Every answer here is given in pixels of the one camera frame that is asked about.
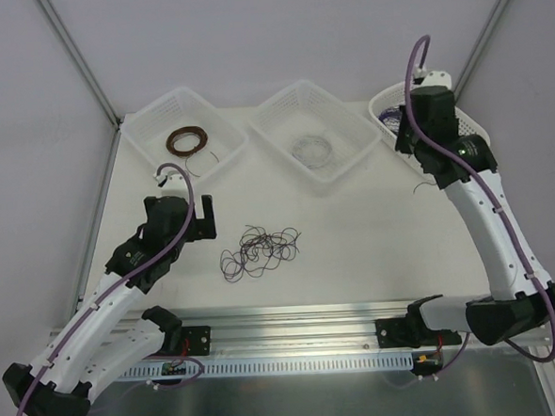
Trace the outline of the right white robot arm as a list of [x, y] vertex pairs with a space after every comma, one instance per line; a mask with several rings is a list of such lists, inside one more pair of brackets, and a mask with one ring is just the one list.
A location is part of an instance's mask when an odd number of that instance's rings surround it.
[[485, 139], [459, 133], [453, 93], [420, 86], [405, 97], [397, 152], [412, 154], [462, 217], [488, 279], [486, 296], [430, 296], [409, 306], [408, 338], [427, 345], [443, 330], [483, 344], [510, 340], [555, 316], [555, 281], [534, 256], [503, 192]]

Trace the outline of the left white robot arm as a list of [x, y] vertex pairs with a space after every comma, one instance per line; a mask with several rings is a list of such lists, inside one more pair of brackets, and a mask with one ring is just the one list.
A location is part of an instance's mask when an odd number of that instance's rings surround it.
[[146, 197], [146, 221], [119, 245], [95, 292], [41, 355], [12, 363], [3, 380], [15, 416], [88, 416], [96, 399], [146, 358], [190, 360], [209, 352], [207, 327], [186, 327], [167, 309], [153, 306], [126, 334], [105, 338], [136, 302], [164, 277], [182, 247], [217, 236], [211, 195], [192, 199]]

